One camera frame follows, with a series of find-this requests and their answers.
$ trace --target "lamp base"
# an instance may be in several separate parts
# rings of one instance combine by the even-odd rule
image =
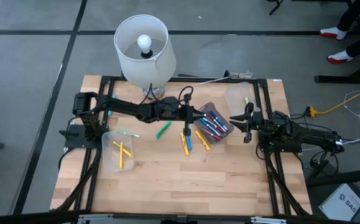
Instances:
[[[145,96],[148,93],[148,89],[149,88],[143,88],[142,89],[142,94]],[[163,95],[165,94],[165,87],[161,86],[161,87],[156,87],[156,88],[152,88],[152,92],[154,93],[154,95],[156,96],[156,98],[160,99],[163,97]],[[151,92],[149,92],[148,94],[148,99],[153,99],[154,95],[152,95]]]

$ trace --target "light bulb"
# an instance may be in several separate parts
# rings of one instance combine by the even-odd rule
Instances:
[[[148,54],[152,41],[148,35],[142,34],[137,39],[137,44],[141,48],[142,53]]]

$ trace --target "yellow marker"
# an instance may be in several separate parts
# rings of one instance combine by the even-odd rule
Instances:
[[[185,155],[188,156],[190,151],[188,150],[187,141],[185,140],[184,133],[181,132],[182,145],[184,146]]]
[[[117,147],[120,147],[120,144],[118,144],[116,141],[113,141],[113,144]],[[128,156],[132,157],[131,152],[127,151],[125,148],[123,148],[123,152],[126,153]]]
[[[123,142],[120,142],[120,169],[123,169]]]
[[[206,140],[203,138],[203,136],[200,134],[198,130],[195,131],[198,138],[202,141],[202,144],[205,146],[207,150],[210,150],[210,146],[207,144]]]

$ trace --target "transparent container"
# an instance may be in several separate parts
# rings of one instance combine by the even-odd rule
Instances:
[[[134,151],[132,150],[131,136],[110,131],[104,133],[101,140],[103,145],[102,168],[105,172],[122,172],[134,168]],[[119,145],[120,142],[122,142],[123,148],[132,155],[130,157],[125,152],[123,152],[123,169],[120,169],[120,147],[115,145],[113,141]]]
[[[225,100],[227,101],[231,116],[244,114],[244,108],[246,107],[245,97],[247,97],[250,103],[254,104],[254,111],[261,110],[256,106],[256,97],[254,92],[252,92],[252,88],[247,82],[232,84],[227,87]]]

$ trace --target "lamp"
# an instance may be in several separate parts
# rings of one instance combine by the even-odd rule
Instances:
[[[126,79],[145,95],[152,84],[161,97],[177,65],[165,24],[154,16],[132,16],[119,25],[114,44]]]

